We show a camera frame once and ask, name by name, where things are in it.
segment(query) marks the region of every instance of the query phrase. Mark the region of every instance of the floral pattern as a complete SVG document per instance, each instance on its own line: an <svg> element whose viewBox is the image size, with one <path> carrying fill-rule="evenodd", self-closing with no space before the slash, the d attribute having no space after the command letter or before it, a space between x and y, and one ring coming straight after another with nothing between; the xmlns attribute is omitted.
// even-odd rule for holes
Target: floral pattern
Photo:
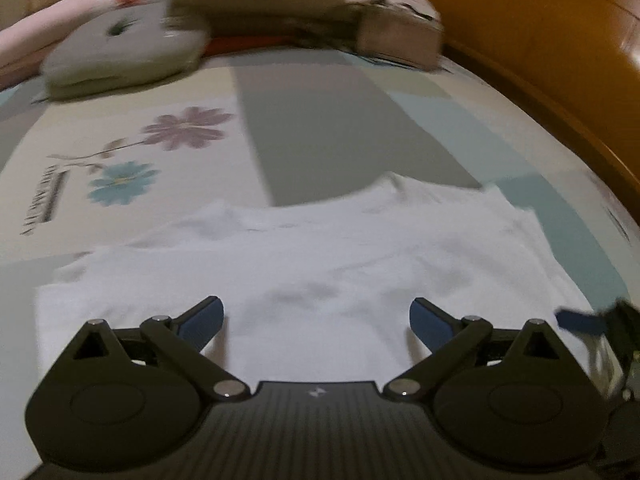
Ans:
<svg viewBox="0 0 640 480"><path fill-rule="evenodd" d="M165 151L171 151L180 146L204 148L212 140L225 137L221 130L211 128L228 121L233 114L224 114L219 108L201 108L192 106L187 108L180 117L162 115L156 118L154 124L143 129L148 136L143 144L162 144Z"/></svg>
<svg viewBox="0 0 640 480"><path fill-rule="evenodd" d="M155 181L158 170L150 170L151 164L137 164L135 161L106 166L102 177L89 184L94 189L88 197L103 206L119 203L129 205L135 197L147 192L147 186Z"/></svg>

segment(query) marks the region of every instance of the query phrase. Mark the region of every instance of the red cloth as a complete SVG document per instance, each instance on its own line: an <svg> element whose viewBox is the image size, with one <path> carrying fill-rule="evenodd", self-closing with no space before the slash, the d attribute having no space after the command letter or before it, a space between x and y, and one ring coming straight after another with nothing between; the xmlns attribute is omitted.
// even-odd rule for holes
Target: red cloth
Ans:
<svg viewBox="0 0 640 480"><path fill-rule="evenodd" d="M218 56L252 48L290 45L289 36L231 36L229 38L214 38L209 41L203 56Z"/></svg>

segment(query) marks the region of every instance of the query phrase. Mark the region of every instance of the bed sheet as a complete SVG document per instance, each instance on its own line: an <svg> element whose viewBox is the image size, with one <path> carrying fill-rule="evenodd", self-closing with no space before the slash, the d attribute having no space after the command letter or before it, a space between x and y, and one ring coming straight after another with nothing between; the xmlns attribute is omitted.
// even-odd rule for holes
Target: bed sheet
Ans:
<svg viewBox="0 0 640 480"><path fill-rule="evenodd" d="M38 379L34 288L76 253L216 199L314 202L387 171L495 184L535 211L595 310L618 297L640 303L640 231L607 187L504 96L446 59L442 66L425 74L275 49L64 104L38 100L39 78L0 92L0 476L17 480L37 464L22 422ZM114 195L117 179L128 184Z"/></svg>

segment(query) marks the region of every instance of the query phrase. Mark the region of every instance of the wooden bed frame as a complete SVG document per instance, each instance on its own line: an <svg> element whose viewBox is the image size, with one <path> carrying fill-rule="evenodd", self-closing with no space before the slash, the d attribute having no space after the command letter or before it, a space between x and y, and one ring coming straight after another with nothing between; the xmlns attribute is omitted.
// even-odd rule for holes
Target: wooden bed frame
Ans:
<svg viewBox="0 0 640 480"><path fill-rule="evenodd" d="M640 0L430 0L444 52L603 179L640 222Z"/></svg>

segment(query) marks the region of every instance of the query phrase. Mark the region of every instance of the blue flower print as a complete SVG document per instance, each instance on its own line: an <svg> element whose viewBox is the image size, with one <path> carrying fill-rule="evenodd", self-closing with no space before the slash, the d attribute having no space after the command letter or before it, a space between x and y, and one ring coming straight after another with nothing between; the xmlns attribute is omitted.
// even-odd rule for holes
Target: blue flower print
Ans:
<svg viewBox="0 0 640 480"><path fill-rule="evenodd" d="M135 161L107 166L102 170L102 178L89 183L97 188L89 193L89 199L103 206L115 203L129 205L135 197L147 192L146 187L160 173L149 167L151 164L136 164Z"/></svg>

